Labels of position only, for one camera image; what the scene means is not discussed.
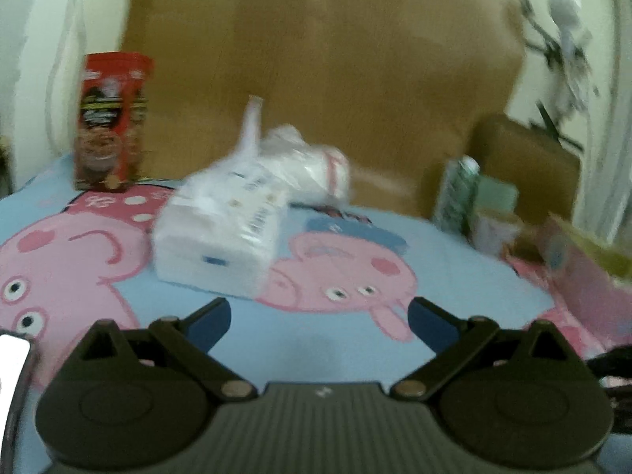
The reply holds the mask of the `pink macaron biscuit tin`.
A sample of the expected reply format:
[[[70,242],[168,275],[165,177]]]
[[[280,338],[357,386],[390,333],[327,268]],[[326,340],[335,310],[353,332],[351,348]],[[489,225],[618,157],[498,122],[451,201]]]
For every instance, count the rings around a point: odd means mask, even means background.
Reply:
[[[631,258],[556,215],[538,231],[537,248],[571,314],[605,346],[631,342]]]

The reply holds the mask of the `white tissue pack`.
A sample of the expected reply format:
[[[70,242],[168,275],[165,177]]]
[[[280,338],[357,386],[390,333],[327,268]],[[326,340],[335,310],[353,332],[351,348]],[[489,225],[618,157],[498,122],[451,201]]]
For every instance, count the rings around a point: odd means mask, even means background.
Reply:
[[[162,281],[244,299],[265,283],[289,187],[259,158],[262,104],[248,99],[236,148],[189,175],[158,213],[152,257]]]

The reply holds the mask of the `white paper snack cup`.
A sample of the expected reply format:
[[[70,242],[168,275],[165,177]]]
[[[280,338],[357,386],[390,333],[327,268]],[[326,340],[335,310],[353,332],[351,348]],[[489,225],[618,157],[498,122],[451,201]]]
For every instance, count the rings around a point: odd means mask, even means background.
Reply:
[[[474,212],[470,241],[481,254],[500,258],[523,228],[522,219],[513,213],[481,208]]]

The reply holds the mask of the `green patterned drink carton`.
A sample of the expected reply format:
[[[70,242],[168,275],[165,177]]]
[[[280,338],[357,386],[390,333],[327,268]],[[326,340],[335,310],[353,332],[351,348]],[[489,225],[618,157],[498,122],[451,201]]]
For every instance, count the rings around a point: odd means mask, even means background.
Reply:
[[[457,235],[467,232],[479,182],[480,166],[472,157],[464,155],[448,161],[432,216],[439,230]]]

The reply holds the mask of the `blue Peppa Pig tablecloth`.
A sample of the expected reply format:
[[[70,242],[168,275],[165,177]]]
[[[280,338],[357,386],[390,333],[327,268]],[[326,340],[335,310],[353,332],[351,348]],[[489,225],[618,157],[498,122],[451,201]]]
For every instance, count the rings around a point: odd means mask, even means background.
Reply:
[[[79,192],[57,160],[1,202],[1,332],[36,352],[12,473],[626,473],[629,348],[579,332],[518,267],[423,220],[295,207],[259,293],[169,284],[152,231],[173,184]],[[210,354],[252,400],[211,400],[123,337],[224,297]],[[435,357],[408,325],[424,297],[499,332],[426,400],[393,384]]]

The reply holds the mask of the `smartphone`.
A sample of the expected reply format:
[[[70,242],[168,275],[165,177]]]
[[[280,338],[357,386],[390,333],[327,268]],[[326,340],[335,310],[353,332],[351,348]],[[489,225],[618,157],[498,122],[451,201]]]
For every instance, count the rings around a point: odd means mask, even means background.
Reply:
[[[1,332],[1,473],[13,472],[19,419],[36,363],[33,341]]]

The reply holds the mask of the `plastic-wrapped paper cups stack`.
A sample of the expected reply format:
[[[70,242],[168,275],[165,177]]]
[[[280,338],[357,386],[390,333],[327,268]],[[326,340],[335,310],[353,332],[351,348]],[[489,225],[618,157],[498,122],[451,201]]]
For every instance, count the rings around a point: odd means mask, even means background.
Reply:
[[[310,145],[290,124],[272,128],[259,142],[260,163],[288,187],[290,204],[341,205],[350,197],[352,175],[337,148]]]

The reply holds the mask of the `red snack box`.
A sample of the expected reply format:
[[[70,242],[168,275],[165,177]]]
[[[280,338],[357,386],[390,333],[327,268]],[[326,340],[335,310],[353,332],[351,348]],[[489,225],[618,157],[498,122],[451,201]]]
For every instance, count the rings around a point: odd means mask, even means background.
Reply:
[[[140,53],[86,57],[74,141],[77,190],[124,192],[138,180],[153,60]]]

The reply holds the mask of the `brown wooden board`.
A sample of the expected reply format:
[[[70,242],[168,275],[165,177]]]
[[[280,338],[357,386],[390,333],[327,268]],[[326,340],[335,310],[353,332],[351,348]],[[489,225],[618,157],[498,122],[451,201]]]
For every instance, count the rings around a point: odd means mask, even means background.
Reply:
[[[123,46],[154,61],[146,177],[227,154],[257,95],[347,156],[355,204],[423,217],[525,56],[519,0],[131,0]]]

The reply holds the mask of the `white power strip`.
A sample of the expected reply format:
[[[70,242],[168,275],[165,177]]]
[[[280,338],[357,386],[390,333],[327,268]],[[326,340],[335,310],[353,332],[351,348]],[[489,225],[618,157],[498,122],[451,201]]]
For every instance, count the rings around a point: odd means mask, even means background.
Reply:
[[[561,44],[561,88],[556,98],[556,107],[563,116],[573,111],[588,113],[590,98],[599,95],[599,89],[593,82],[593,68],[585,53],[590,42],[575,41],[569,38]]]

